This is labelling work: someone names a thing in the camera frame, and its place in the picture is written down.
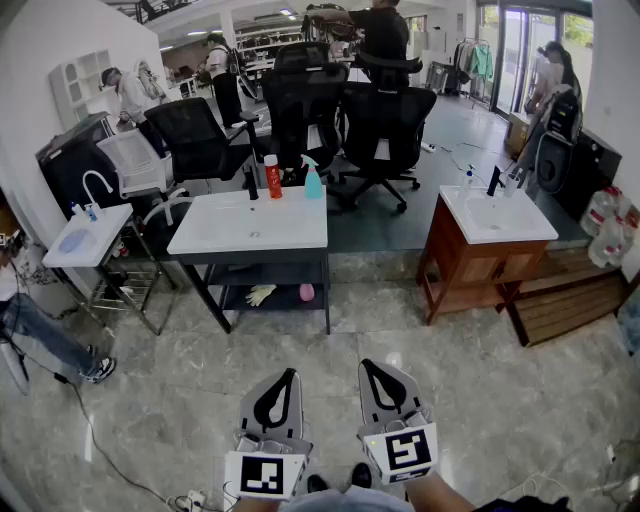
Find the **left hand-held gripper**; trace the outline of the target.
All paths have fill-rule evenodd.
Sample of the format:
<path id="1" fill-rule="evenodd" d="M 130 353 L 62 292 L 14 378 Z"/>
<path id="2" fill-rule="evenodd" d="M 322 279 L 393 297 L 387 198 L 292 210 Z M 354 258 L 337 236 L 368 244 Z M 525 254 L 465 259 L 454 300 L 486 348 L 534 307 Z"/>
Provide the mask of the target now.
<path id="1" fill-rule="evenodd" d="M 302 384 L 285 369 L 261 380 L 240 403 L 235 446 L 224 458 L 224 490 L 236 499 L 292 500 L 309 465 Z"/>

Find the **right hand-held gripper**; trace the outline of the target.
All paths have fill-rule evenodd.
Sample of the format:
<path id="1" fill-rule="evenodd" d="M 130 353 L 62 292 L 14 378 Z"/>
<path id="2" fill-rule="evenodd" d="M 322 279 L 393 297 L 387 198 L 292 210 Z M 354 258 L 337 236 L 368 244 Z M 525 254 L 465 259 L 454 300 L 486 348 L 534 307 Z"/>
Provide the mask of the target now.
<path id="1" fill-rule="evenodd" d="M 363 451 L 382 484 L 425 477 L 439 463 L 436 423 L 416 380 L 397 367 L 363 359 L 358 367 L 366 425 L 358 430 Z M 400 418 L 387 422 L 389 418 Z"/>

